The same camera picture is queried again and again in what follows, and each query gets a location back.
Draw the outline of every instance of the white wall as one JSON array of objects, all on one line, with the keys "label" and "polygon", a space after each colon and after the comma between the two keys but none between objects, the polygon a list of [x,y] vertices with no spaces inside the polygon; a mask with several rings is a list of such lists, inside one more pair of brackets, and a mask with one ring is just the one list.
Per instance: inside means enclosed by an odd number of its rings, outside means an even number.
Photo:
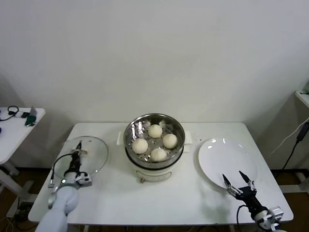
[{"label": "white wall", "polygon": [[49,166],[73,124],[148,112],[270,136],[309,79],[308,10],[304,0],[2,1],[0,77],[9,96],[47,111],[14,161]]}]

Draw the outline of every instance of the white table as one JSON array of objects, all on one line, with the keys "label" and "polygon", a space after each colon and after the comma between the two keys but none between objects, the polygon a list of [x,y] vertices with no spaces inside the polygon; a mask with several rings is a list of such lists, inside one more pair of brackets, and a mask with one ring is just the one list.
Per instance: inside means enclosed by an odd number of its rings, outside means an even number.
[{"label": "white table", "polygon": [[[91,187],[79,189],[77,208],[68,215],[70,224],[86,225],[213,225],[235,224],[236,212],[243,204],[226,190],[205,178],[197,163],[198,149],[212,137],[234,138],[249,149],[258,167],[255,186],[257,198],[269,208],[280,206],[283,221],[293,219],[293,213],[264,158],[242,123],[182,123],[190,131],[191,152],[184,153],[177,172],[162,182],[144,182],[133,174],[124,148],[116,145],[118,132],[127,123],[79,123],[68,139],[91,135],[104,140],[110,156],[107,164],[93,178]],[[38,222],[47,212],[50,174],[31,211],[29,219]],[[247,209],[239,214],[240,223],[253,223]]]},{"label": "white table", "polygon": [[307,106],[309,107],[309,93],[303,90],[298,90],[295,95]]},{"label": "white table", "polygon": [[[1,119],[5,119],[10,116],[8,115],[7,108],[1,107],[0,110]],[[30,112],[30,108],[19,108],[19,110],[23,112]],[[44,116],[45,110],[40,108],[36,110],[36,122],[39,122],[40,119]],[[19,172],[8,160],[35,127],[26,127],[25,122],[25,118],[17,117],[12,117],[7,121],[0,121],[0,127],[2,129],[0,133],[0,165],[4,166],[7,170],[9,170],[11,175],[18,175]],[[18,197],[20,197],[20,202],[34,202],[35,196],[33,194],[28,194],[28,190],[30,189],[33,182],[29,181],[23,187],[21,187],[15,181],[13,181],[9,175],[6,175],[2,170],[0,170],[0,183],[2,183],[2,188],[6,187],[10,191],[15,193]],[[17,200],[15,200],[15,202],[13,203],[11,209],[7,214],[7,217],[11,218],[14,215],[16,206]]]}]

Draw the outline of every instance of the wooden floor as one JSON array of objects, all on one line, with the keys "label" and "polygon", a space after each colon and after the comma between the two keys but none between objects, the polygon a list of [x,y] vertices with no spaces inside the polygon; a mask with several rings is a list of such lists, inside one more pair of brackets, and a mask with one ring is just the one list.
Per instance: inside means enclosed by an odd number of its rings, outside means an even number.
[{"label": "wooden floor", "polygon": [[[39,193],[49,171],[29,171],[24,170],[20,172],[20,175],[14,177],[15,181],[23,185],[27,180],[34,180],[34,185],[30,190],[31,193]],[[281,174],[278,178],[279,184],[298,184],[298,179],[293,174]],[[293,213],[294,220],[290,222],[284,222],[281,226],[281,230],[288,232],[308,232],[309,231],[309,196],[306,193],[289,193],[285,194],[285,198],[289,203]],[[14,194],[9,190],[4,189],[0,194],[0,218],[4,218],[11,204],[15,200]],[[14,225],[14,231],[19,232],[16,228],[16,222],[12,221]],[[8,221],[3,219],[0,222],[0,232],[6,231]],[[35,225],[32,222],[25,221],[19,222],[18,227],[20,229],[27,229]],[[83,226],[76,226],[77,229],[82,231]],[[242,225],[242,232],[255,232],[257,228],[254,225]],[[122,226],[92,226],[89,228],[90,232],[228,232],[228,226],[205,226],[205,227],[122,227]]]}]

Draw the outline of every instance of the metal rim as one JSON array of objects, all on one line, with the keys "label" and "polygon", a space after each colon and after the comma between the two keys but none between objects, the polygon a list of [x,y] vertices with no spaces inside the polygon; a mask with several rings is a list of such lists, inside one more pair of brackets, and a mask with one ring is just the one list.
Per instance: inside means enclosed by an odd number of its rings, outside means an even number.
[{"label": "metal rim", "polygon": [[[163,145],[162,137],[152,138],[148,135],[149,126],[161,122],[163,122],[163,134],[173,133],[177,136],[179,143],[176,148],[168,149]],[[132,142],[138,138],[146,139],[149,145],[148,148],[150,148],[143,154],[136,154],[132,151]],[[142,115],[131,121],[126,127],[123,140],[126,155],[131,162],[143,169],[161,170],[179,160],[183,153],[185,134],[182,125],[176,119],[165,114],[152,113]],[[154,162],[151,160],[150,153],[158,147],[164,149],[168,157],[165,160]]]}]

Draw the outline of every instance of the small device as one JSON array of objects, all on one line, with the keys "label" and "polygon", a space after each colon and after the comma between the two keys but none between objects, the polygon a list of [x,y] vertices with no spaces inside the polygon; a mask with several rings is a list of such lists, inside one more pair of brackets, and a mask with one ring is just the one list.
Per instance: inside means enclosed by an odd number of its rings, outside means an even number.
[{"label": "small device", "polygon": [[249,177],[241,171],[239,171],[239,173],[248,186],[236,188],[232,186],[227,177],[222,174],[224,183],[227,187],[227,192],[237,200],[245,202],[245,205],[243,206],[248,207],[249,212],[251,213],[251,218],[255,221],[260,229],[263,231],[276,231],[276,229],[280,226],[280,220],[283,216],[283,211],[278,206],[271,209],[267,209],[265,206],[262,206],[255,197],[257,190],[254,186],[254,181],[251,181]]},{"label": "small device", "polygon": [[30,113],[27,116],[25,126],[26,127],[32,127],[35,124],[35,121],[37,120],[37,111],[34,107],[31,107]]}]

